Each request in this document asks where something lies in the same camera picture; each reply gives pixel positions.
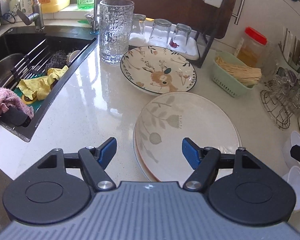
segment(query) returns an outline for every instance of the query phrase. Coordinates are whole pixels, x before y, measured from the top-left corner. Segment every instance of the white plastic cup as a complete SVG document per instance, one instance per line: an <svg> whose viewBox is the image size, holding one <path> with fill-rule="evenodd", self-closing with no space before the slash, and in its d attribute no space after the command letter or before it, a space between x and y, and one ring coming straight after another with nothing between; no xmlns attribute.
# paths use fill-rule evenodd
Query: white plastic cup
<svg viewBox="0 0 300 240"><path fill-rule="evenodd" d="M300 167L293 166L282 178L289 183L296 194L296 205L293 210L300 210Z"/></svg>
<svg viewBox="0 0 300 240"><path fill-rule="evenodd" d="M287 166L291 168L292 166L300 166L300 162L296 159L292 158L290 155L290 150L292 146L299 145L300 146L300 134L297 131L293 131L289 138L283 145L282 154L284 161L286 162Z"/></svg>

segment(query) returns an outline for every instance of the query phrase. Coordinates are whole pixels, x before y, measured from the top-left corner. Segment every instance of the white countertop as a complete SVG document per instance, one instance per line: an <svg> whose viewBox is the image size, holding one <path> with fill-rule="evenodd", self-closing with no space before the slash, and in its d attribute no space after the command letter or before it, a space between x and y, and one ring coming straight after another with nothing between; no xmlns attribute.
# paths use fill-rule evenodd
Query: white countertop
<svg viewBox="0 0 300 240"><path fill-rule="evenodd" d="M0 35L8 28L2 27ZM291 131L299 131L296 117L291 118L289 129L279 129L263 108L261 85L239 98L224 92L210 78L214 53L210 50L202 68L196 68L197 83L191 93L217 104L236 126L242 145L280 176L286 174L289 169L281 147ZM133 87L119 65L100 62L98 46L64 85L29 143L0 126L0 169L15 179L53 148L77 152L115 137L117 154L106 172L116 184L146 181L135 159L132 135L141 109L153 97Z"/></svg>

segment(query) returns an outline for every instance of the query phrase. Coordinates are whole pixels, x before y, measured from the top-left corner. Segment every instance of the faucet handle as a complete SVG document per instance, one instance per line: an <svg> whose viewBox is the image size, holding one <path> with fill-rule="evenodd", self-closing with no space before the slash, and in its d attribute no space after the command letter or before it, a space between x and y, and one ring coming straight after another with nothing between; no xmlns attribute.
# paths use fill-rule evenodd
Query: faucet handle
<svg viewBox="0 0 300 240"><path fill-rule="evenodd" d="M30 25L34 22L35 19L39 17L38 13L32 13L27 16L20 9L17 10L17 15L25 23L25 25Z"/></svg>

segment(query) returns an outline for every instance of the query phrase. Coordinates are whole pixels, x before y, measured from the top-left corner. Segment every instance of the pink towel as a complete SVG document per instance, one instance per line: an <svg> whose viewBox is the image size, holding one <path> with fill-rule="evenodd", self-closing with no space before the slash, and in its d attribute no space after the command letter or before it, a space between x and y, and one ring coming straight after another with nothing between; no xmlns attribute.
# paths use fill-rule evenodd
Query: pink towel
<svg viewBox="0 0 300 240"><path fill-rule="evenodd" d="M7 88L0 88L0 114L8 111L9 107L13 106L16 109L27 114L31 119L34 116L34 111L32 106L27 106L21 101L13 91Z"/></svg>

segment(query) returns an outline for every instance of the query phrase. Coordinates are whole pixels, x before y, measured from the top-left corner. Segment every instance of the glass cup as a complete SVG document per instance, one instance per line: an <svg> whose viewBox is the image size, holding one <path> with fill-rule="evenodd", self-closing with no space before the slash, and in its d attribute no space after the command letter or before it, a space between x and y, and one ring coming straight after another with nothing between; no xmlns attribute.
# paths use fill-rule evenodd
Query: glass cup
<svg viewBox="0 0 300 240"><path fill-rule="evenodd" d="M173 35L169 42L172 50L186 52L186 46L191 33L191 27L182 23L178 23L174 29Z"/></svg>
<svg viewBox="0 0 300 240"><path fill-rule="evenodd" d="M165 19L155 19L148 44L166 48L172 23Z"/></svg>
<svg viewBox="0 0 300 240"><path fill-rule="evenodd" d="M102 0L100 2L100 58L116 64L128 51L134 2Z"/></svg>
<svg viewBox="0 0 300 240"><path fill-rule="evenodd" d="M130 38L139 38L144 41L145 39L145 21L146 16L144 14L133 14Z"/></svg>

